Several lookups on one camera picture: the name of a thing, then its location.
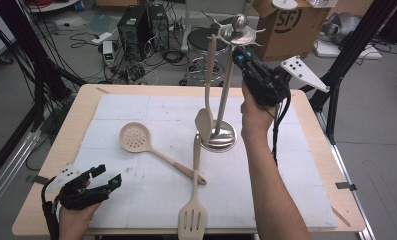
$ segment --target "white bracket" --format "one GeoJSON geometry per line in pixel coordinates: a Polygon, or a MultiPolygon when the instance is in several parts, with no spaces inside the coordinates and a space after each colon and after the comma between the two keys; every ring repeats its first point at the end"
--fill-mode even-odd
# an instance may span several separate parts
{"type": "Polygon", "coordinates": [[[48,187],[45,189],[46,193],[53,192],[56,189],[63,187],[66,183],[70,182],[71,180],[77,178],[82,173],[77,170],[72,164],[67,164],[65,167],[60,171],[57,177],[55,177],[54,181],[52,181],[48,187]]]}
{"type": "Polygon", "coordinates": [[[326,86],[316,74],[300,59],[299,56],[291,57],[283,61],[280,66],[285,69],[294,78],[322,91],[329,92],[329,87],[326,86]]]}

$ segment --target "wooden table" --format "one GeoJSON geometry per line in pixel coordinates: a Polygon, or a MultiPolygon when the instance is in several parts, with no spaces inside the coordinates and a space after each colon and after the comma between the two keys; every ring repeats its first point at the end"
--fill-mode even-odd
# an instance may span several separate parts
{"type": "MultiPolygon", "coordinates": [[[[211,96],[220,96],[221,90],[221,88],[212,88],[211,96]]],[[[299,90],[292,90],[291,93],[292,103],[295,107],[296,114],[338,221],[338,227],[335,229],[311,229],[311,231],[363,231],[366,225],[351,192],[348,189],[338,189],[335,185],[335,183],[346,182],[346,179],[335,161],[326,137],[320,128],[306,95],[299,90]]],[[[95,84],[83,86],[61,127],[41,171],[39,172],[40,176],[51,178],[57,175],[66,163],[73,163],[75,161],[89,123],[95,114],[98,102],[104,94],[201,96],[203,94],[203,89],[202,87],[177,86],[120,86],[95,84]]],[[[229,97],[242,98],[241,89],[231,88],[229,97]]],[[[15,235],[49,235],[41,208],[41,189],[42,185],[37,183],[33,184],[32,189],[13,225],[12,231],[15,235]]],[[[47,196],[47,199],[51,200],[54,196],[55,195],[47,196]]],[[[89,229],[87,233],[96,235],[176,234],[177,229],[89,229]]],[[[209,230],[207,233],[220,232],[209,230]]]]}

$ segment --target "white board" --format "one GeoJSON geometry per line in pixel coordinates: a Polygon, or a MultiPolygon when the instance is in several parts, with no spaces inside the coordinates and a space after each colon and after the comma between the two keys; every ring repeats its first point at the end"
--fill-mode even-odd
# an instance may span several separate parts
{"type": "MultiPolygon", "coordinates": [[[[210,99],[213,112],[217,112],[219,101],[210,99]]],[[[228,98],[224,114],[224,120],[238,133],[236,145],[224,153],[201,150],[200,174],[208,183],[198,186],[198,194],[207,209],[210,229],[255,228],[248,163],[240,136],[242,102],[242,98],[228,98]]],[[[106,165],[107,171],[93,179],[91,187],[119,173],[123,183],[95,213],[92,228],[177,229],[178,213],[190,199],[192,181],[151,153],[127,152],[118,135],[125,124],[141,122],[148,127],[154,148],[192,168],[194,119],[203,107],[202,97],[102,97],[74,165],[83,171],[106,165]]],[[[293,105],[280,126],[278,163],[307,227],[337,227],[293,105]]]]}

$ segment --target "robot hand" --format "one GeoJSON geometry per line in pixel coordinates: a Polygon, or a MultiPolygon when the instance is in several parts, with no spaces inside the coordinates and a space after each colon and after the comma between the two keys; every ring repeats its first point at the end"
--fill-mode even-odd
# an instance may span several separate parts
{"type": "Polygon", "coordinates": [[[97,168],[91,168],[89,171],[82,173],[61,188],[58,196],[61,205],[67,209],[81,210],[95,203],[107,200],[110,193],[121,185],[121,175],[117,175],[108,181],[108,184],[86,189],[86,184],[90,179],[105,172],[105,165],[99,165],[97,168]]]}
{"type": "Polygon", "coordinates": [[[233,51],[234,63],[242,70],[242,77],[259,105],[274,107],[287,96],[291,75],[280,67],[270,69],[257,62],[242,47],[233,51]]]}

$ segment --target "metal pole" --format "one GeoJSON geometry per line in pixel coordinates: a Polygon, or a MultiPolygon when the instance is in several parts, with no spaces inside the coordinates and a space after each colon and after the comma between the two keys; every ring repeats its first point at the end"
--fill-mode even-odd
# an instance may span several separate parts
{"type": "Polygon", "coordinates": [[[230,88],[230,78],[232,77],[233,73],[233,57],[232,57],[232,52],[233,52],[233,46],[229,44],[229,49],[227,51],[228,59],[227,59],[227,75],[224,81],[223,85],[223,90],[222,90],[222,96],[220,99],[220,106],[219,106],[219,113],[217,115],[217,121],[216,121],[216,128],[214,133],[218,135],[220,133],[220,126],[223,121],[223,115],[224,111],[226,108],[226,101],[227,101],[227,96],[229,94],[229,88],[230,88]]]}

